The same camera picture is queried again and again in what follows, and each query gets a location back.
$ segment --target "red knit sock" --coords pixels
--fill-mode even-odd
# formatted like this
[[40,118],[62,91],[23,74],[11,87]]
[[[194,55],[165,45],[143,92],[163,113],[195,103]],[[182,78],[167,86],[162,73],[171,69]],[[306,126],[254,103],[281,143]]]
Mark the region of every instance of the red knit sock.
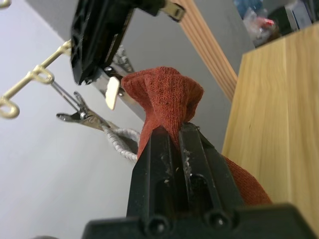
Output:
[[[169,67],[158,67],[129,74],[122,86],[145,110],[138,157],[144,150],[152,130],[162,125],[179,148],[178,131],[190,121],[203,95],[203,88],[191,78]],[[226,159],[241,196],[248,205],[271,203],[257,180],[246,170]]]

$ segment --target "white clip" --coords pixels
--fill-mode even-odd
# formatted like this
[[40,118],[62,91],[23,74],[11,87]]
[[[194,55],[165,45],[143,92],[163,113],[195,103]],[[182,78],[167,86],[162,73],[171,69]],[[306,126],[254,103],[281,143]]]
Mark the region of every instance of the white clip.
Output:
[[116,99],[120,88],[120,81],[115,76],[112,76],[108,82],[108,89],[105,93],[105,101],[111,110],[115,109]]

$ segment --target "screw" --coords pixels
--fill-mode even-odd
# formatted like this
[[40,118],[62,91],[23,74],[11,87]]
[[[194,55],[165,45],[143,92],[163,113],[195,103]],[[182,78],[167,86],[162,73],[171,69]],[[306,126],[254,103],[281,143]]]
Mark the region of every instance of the screw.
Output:
[[85,116],[86,116],[85,112],[81,112],[81,113],[80,113],[80,118],[81,118],[81,119],[84,119]]
[[227,226],[228,220],[227,218],[220,214],[220,213],[212,213],[209,216],[209,224],[214,227],[215,229],[221,229],[224,228],[225,226]]
[[153,218],[147,227],[152,236],[161,236],[168,230],[168,221],[164,218]]

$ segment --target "white wall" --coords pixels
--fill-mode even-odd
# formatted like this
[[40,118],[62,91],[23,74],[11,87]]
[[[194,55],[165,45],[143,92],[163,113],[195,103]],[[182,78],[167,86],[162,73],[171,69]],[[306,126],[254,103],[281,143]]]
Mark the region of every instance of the white wall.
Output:
[[[22,0],[0,11],[0,33],[0,94],[63,43]],[[121,101],[112,112],[92,86],[76,86],[66,56],[49,70],[105,119],[142,129]],[[0,238],[78,239],[91,219],[124,217],[132,165],[103,133],[56,119],[74,110],[50,86],[31,82],[12,100],[20,116],[0,119]]]

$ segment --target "metal clip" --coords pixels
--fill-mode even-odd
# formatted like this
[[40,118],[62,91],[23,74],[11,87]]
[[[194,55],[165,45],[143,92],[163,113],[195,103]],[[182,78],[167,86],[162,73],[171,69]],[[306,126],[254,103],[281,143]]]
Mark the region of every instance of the metal clip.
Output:
[[161,10],[176,22],[180,22],[185,14],[185,9],[182,6],[172,3],[170,0],[165,0],[165,5]]
[[72,106],[76,110],[76,113],[72,115],[68,115],[65,113],[56,114],[56,116],[60,120],[63,120],[65,122],[79,123],[101,131],[103,131],[102,125],[105,125],[110,129],[118,128],[112,122],[104,120],[98,114],[90,110],[90,108],[88,108],[84,99],[78,92],[74,92],[75,98],[73,98],[56,82],[53,82],[51,85],[70,104],[70,106]]

